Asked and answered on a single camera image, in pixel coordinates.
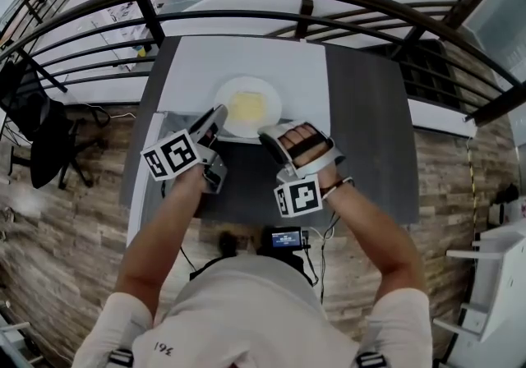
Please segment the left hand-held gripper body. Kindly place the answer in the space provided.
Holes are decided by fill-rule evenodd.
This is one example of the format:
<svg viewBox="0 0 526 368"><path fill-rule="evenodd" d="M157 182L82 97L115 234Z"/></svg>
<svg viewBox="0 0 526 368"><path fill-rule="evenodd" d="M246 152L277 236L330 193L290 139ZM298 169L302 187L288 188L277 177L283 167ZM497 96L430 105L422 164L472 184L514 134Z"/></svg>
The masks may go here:
<svg viewBox="0 0 526 368"><path fill-rule="evenodd" d="M141 157L157 182L173 180L197 164L202 165L202 175L207 182L206 194L219 194L227 175L227 168L219 154L195 143L186 129L145 148Z"/></svg>

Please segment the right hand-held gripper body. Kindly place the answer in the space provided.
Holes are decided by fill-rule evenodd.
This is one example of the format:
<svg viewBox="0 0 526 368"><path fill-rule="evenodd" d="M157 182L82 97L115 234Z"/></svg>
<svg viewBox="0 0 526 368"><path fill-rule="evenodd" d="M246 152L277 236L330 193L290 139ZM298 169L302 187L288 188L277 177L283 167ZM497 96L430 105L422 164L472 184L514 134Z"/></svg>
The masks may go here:
<svg viewBox="0 0 526 368"><path fill-rule="evenodd" d="M296 218L323 210L324 202L335 190L346 182L338 174L338 166L344 160L344 154L336 146L335 141L309 121L291 121L275 125L279 137L286 131L303 123L311 124L325 140L330 149L318 159L297 168L289 155L286 164L277 164L276 175L278 186L275 188L275 199L283 218Z"/></svg>

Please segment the person's right hand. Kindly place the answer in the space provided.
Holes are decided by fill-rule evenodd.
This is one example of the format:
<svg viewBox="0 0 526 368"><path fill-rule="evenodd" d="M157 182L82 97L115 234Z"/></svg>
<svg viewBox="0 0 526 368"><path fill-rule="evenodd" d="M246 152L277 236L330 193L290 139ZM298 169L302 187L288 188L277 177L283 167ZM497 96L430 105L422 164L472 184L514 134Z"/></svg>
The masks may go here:
<svg viewBox="0 0 526 368"><path fill-rule="evenodd" d="M288 151L297 168L318 159L330 149L328 143L321 140L321 135L317 129L309 123L303 123L286 131L279 138L279 141Z"/></svg>

